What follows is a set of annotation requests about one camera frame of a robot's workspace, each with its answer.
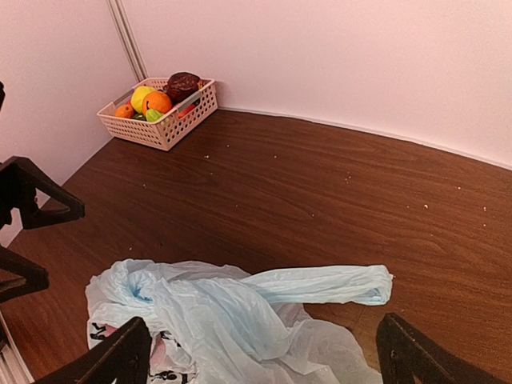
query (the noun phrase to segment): pink wall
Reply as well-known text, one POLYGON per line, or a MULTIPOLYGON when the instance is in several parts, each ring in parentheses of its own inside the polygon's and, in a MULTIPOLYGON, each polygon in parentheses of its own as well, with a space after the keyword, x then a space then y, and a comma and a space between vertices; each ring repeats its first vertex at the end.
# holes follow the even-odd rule
POLYGON ((124 0, 150 75, 512 167, 512 2, 124 0))
POLYGON ((27 156, 63 183, 110 139, 96 112, 136 81, 104 0, 0 2, 0 15, 0 162, 27 156))

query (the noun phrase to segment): brown wood floor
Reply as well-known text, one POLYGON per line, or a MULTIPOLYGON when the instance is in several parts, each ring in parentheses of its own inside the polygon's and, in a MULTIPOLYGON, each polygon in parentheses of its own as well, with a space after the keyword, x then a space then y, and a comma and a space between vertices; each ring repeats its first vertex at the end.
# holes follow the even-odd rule
POLYGON ((65 187, 79 222, 11 249, 50 288, 2 307, 39 378, 86 352, 90 277, 114 261, 203 260, 251 272, 385 264, 382 307, 307 306, 353 330, 372 366, 385 312, 512 381, 512 172, 408 142, 219 111, 169 153, 113 140, 65 187))

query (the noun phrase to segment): toy fruit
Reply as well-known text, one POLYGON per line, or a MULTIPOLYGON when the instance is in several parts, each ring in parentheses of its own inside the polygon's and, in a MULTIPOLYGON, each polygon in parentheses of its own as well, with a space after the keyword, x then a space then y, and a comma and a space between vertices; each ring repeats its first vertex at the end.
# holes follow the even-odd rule
POLYGON ((131 105, 140 114, 142 113, 142 102, 144 97, 151 92, 155 92, 156 89, 152 86, 139 86, 131 97, 131 105))
POLYGON ((148 122, 156 122, 161 116, 163 116, 163 113, 157 110, 147 110, 146 112, 146 120, 148 122))
POLYGON ((114 116, 116 118, 132 118, 135 114, 134 108, 125 104, 116 109, 114 116))
POLYGON ((173 103, 169 96, 159 90, 147 94, 142 101, 142 113, 144 115, 146 115, 148 110, 157 110, 158 112, 166 114, 172 107, 173 103))
POLYGON ((173 74, 167 81, 167 94, 174 104, 182 102, 199 90, 201 78, 188 72, 173 74))
POLYGON ((189 114, 189 112, 191 112, 192 110, 194 110, 195 108, 195 105, 192 104, 190 106, 188 106, 187 108, 185 108, 184 110, 182 110, 179 114, 178 114, 178 118, 184 118, 185 116, 187 116, 189 114))
POLYGON ((145 121, 146 118, 144 117, 143 114, 135 114, 133 117, 132 117, 133 120, 141 120, 141 121, 145 121))

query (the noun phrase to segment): light blue plastic bag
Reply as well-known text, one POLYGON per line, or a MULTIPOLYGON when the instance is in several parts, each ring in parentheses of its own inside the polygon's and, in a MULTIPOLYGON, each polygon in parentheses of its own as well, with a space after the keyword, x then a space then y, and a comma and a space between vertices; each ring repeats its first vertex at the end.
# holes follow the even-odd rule
POLYGON ((165 343, 165 361, 152 362, 151 371, 188 374, 194 384, 380 383, 350 332, 287 303, 381 305, 390 298, 391 281, 384 266, 248 276, 232 266, 125 260, 86 288, 89 328, 144 318, 154 339, 167 332, 176 340, 165 343))

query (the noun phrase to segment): fruit basket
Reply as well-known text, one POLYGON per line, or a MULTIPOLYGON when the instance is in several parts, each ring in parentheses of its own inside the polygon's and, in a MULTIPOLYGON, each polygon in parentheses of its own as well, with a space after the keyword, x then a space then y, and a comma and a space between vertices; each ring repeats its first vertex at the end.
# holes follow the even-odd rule
POLYGON ((116 138, 124 138, 160 150, 170 150, 218 108, 215 81, 203 79, 202 84, 200 90, 173 106, 156 122, 115 117, 116 109, 126 104, 139 86, 152 86, 157 90, 163 90, 167 85, 167 78, 147 78, 100 110, 98 117, 116 138), (192 105, 195 105, 195 108, 189 110, 192 105))

